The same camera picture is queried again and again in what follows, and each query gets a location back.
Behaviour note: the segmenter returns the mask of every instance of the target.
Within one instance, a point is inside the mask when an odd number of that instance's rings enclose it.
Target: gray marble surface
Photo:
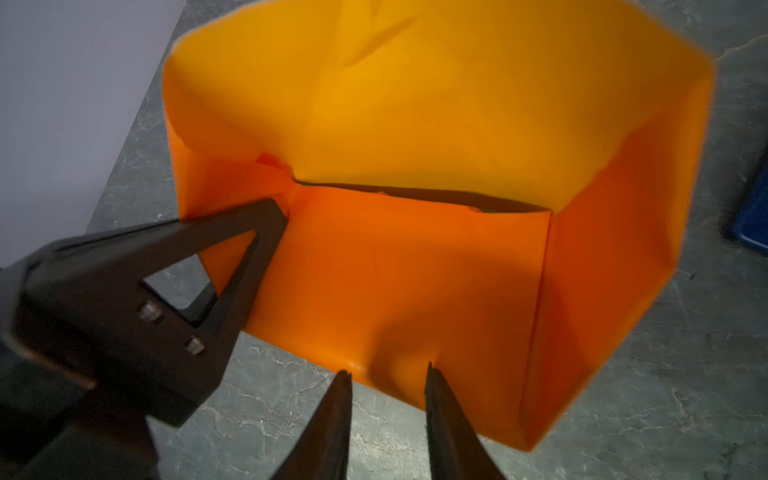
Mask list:
[[[241,3],[187,0],[174,38]],[[768,2],[640,3],[719,69],[680,269],[534,452],[484,441],[510,479],[768,476],[768,257],[721,234],[768,140]],[[177,215],[166,140],[156,76],[90,231]],[[190,296],[199,268],[164,280]],[[328,385],[326,370],[242,335],[203,408],[181,429],[153,425],[161,474],[268,478]],[[349,477],[428,478],[423,413],[366,387],[354,395]]]

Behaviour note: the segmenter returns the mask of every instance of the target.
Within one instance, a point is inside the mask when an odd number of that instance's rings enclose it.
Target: blue object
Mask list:
[[[768,253],[768,161],[736,218],[733,234],[740,242]]]

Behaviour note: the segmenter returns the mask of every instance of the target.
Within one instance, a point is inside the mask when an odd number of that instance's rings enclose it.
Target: screw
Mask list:
[[[205,350],[205,344],[196,336],[193,336],[190,338],[189,342],[187,342],[187,351],[192,355],[200,355],[203,350]]]
[[[163,309],[152,300],[147,300],[139,307],[139,316],[146,323],[157,323],[163,316]]]

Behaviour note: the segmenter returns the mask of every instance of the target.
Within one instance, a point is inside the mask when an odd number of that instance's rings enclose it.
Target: orange paper bag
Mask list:
[[[524,450],[674,271],[712,84],[621,0],[261,2],[163,79],[180,216],[289,220],[246,331]]]

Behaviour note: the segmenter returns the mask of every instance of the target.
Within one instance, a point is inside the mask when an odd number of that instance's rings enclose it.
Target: silver bolt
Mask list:
[[[200,355],[203,350],[205,350],[205,343],[196,336],[193,336],[190,338],[190,341],[187,342],[187,351],[192,355]]]
[[[146,323],[157,323],[163,316],[163,309],[152,300],[147,300],[139,307],[139,316]]]

